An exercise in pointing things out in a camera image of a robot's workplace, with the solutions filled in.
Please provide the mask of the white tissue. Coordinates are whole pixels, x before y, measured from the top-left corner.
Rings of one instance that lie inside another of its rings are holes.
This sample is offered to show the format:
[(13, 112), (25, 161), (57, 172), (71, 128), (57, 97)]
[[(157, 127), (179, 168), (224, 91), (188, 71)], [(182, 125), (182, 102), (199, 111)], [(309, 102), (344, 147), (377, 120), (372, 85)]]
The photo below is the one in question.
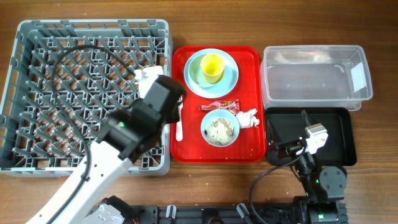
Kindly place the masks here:
[(257, 109), (253, 108), (247, 112), (240, 111), (236, 118), (239, 122), (241, 129), (257, 127), (260, 124), (260, 120), (256, 118)]

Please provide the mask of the white plastic fork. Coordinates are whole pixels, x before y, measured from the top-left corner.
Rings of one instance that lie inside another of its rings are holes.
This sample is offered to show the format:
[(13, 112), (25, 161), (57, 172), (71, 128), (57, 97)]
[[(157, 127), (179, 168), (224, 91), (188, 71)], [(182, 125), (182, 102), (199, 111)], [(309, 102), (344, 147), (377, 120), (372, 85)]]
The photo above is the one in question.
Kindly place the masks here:
[(183, 108), (183, 96), (181, 96), (178, 101), (178, 115), (180, 119), (176, 123), (176, 130), (175, 130), (175, 139), (177, 141), (181, 141), (183, 139), (182, 115), (181, 115), (182, 108)]

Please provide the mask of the light green bowl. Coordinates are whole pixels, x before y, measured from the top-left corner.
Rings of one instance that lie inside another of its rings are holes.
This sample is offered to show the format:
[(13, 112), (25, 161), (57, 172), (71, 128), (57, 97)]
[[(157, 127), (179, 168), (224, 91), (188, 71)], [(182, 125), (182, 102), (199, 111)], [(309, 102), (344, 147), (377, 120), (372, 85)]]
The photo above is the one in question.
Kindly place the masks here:
[(195, 57), (193, 60), (192, 60), (192, 62), (190, 63), (190, 65), (189, 65), (189, 67), (188, 67), (188, 72), (189, 72), (189, 77), (193, 80), (193, 82), (196, 84), (196, 85), (198, 85), (200, 88), (209, 88), (209, 87), (212, 87), (212, 86), (215, 86), (215, 85), (217, 85), (218, 83), (216, 83), (216, 84), (211, 84), (211, 83), (208, 83), (206, 80), (205, 80), (205, 78), (204, 78), (204, 76), (203, 76), (203, 73), (202, 73), (202, 71), (201, 71), (201, 68), (200, 68), (200, 62), (201, 62), (201, 59), (205, 56), (206, 54), (203, 54), (203, 55), (199, 55), (199, 56), (197, 56), (197, 57)]

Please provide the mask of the blue bowl with rice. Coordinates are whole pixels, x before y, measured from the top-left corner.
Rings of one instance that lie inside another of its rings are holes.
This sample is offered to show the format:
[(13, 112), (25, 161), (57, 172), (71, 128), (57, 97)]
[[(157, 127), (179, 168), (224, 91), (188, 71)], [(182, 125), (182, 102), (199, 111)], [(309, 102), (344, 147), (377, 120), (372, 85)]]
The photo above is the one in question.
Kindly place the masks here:
[(216, 147), (226, 147), (237, 140), (240, 132), (238, 119), (226, 110), (207, 113), (201, 121), (200, 131), (204, 140)]

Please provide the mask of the yellow plastic cup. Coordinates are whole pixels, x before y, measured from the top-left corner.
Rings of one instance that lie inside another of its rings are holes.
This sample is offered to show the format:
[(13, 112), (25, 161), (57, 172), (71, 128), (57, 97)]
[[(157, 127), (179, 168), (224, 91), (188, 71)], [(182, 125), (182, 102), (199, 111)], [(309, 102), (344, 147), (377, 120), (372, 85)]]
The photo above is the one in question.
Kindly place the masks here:
[(219, 54), (206, 54), (200, 62), (200, 68), (208, 83), (218, 83), (224, 74), (224, 59)]

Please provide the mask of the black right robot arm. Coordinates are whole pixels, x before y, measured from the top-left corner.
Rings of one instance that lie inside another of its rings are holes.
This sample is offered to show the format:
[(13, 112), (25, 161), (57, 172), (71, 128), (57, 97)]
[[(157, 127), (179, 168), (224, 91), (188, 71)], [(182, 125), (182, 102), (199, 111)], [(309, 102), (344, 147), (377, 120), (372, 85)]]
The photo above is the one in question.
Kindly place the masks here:
[(301, 116), (305, 135), (289, 142), (283, 142), (274, 124), (267, 121), (271, 135), (269, 158), (277, 160), (279, 167), (289, 166), (306, 193), (295, 197), (289, 205), (272, 208), (274, 218), (281, 223), (343, 223), (338, 202), (345, 197), (346, 172), (337, 166), (323, 167), (318, 162), (316, 152), (326, 144), (327, 130), (305, 110)]

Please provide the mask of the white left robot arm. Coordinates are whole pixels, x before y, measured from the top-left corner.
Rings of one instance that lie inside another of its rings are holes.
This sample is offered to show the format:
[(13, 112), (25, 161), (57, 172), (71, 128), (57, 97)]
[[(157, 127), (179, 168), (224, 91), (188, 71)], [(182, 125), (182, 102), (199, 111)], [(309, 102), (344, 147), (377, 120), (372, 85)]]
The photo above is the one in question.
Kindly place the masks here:
[(179, 120), (186, 94), (178, 81), (160, 75), (129, 111), (107, 115), (83, 160), (30, 223), (82, 223), (105, 191), (154, 147), (163, 127)]

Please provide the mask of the grey dishwasher rack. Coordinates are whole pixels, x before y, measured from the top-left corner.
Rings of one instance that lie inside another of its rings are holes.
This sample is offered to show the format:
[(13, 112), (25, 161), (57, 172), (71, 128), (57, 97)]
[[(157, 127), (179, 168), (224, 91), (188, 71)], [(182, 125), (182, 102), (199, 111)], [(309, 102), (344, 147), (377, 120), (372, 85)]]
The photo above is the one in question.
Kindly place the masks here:
[(170, 75), (163, 19), (28, 20), (17, 28), (1, 99), (1, 173), (70, 175), (101, 120), (140, 98), (134, 70)]

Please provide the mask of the black plastic tray bin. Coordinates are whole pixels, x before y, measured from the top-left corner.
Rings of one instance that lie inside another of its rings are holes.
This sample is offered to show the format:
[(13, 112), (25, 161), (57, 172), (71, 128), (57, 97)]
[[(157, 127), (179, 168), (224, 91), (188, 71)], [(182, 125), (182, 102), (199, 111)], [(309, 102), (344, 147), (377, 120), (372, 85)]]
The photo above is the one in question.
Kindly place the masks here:
[(323, 166), (353, 166), (357, 162), (354, 134), (350, 113), (346, 108), (268, 108), (264, 112), (285, 142), (305, 135), (301, 111), (305, 110), (316, 123), (327, 130), (328, 139), (317, 151), (319, 164)]

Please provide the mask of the clear plastic bin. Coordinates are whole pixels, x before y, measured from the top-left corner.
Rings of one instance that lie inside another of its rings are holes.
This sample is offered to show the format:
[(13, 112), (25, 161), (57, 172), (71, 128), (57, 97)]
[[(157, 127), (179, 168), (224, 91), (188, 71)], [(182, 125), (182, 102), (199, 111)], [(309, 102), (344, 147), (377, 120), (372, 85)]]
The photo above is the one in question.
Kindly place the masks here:
[(359, 45), (281, 45), (264, 49), (263, 105), (359, 110), (373, 97), (368, 61)]

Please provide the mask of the light blue plate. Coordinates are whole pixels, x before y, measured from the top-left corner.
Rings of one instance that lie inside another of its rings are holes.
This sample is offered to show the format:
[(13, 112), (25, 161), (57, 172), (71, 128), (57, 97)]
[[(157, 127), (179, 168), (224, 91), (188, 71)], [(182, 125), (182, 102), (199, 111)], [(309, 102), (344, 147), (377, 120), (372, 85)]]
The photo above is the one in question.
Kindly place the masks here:
[[(220, 82), (217, 85), (209, 88), (200, 88), (198, 85), (196, 85), (193, 82), (193, 80), (189, 77), (189, 72), (188, 72), (188, 67), (192, 62), (192, 60), (195, 57), (203, 54), (219, 54), (224, 58), (225, 62), (225, 70), (223, 78), (220, 80)], [(194, 94), (203, 98), (220, 98), (222, 96), (227, 95), (236, 86), (239, 78), (239, 69), (237, 63), (232, 58), (232, 56), (230, 56), (230, 54), (218, 49), (204, 49), (194, 53), (187, 60), (183, 70), (183, 77), (185, 79), (185, 83), (187, 84), (188, 88), (192, 92), (194, 92)]]

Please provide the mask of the red snack wrapper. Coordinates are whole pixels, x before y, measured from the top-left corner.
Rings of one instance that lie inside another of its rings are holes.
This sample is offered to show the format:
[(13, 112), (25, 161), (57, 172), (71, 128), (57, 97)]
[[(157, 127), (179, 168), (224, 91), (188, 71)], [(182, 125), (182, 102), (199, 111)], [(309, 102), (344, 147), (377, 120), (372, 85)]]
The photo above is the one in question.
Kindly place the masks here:
[(239, 100), (218, 100), (207, 105), (199, 106), (200, 111), (226, 110), (233, 115), (241, 111)]

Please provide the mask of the red plastic tray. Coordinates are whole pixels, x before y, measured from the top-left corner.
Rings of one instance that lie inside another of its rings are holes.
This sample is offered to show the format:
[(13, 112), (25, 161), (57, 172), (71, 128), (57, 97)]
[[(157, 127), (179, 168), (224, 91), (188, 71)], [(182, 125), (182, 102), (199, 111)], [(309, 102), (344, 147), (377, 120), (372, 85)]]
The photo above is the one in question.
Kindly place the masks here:
[(250, 163), (260, 161), (266, 152), (264, 107), (260, 75), (259, 54), (249, 46), (217, 46), (228, 53), (237, 63), (239, 78), (236, 86), (222, 100), (239, 100), (241, 110), (257, 109), (260, 120), (257, 127), (242, 129), (237, 140), (226, 147), (215, 147), (203, 138), (200, 125), (205, 111), (201, 105), (214, 102), (214, 99), (200, 97), (187, 89), (187, 97), (182, 108), (183, 139), (175, 139), (176, 125), (170, 127), (170, 153), (176, 161), (191, 163)]

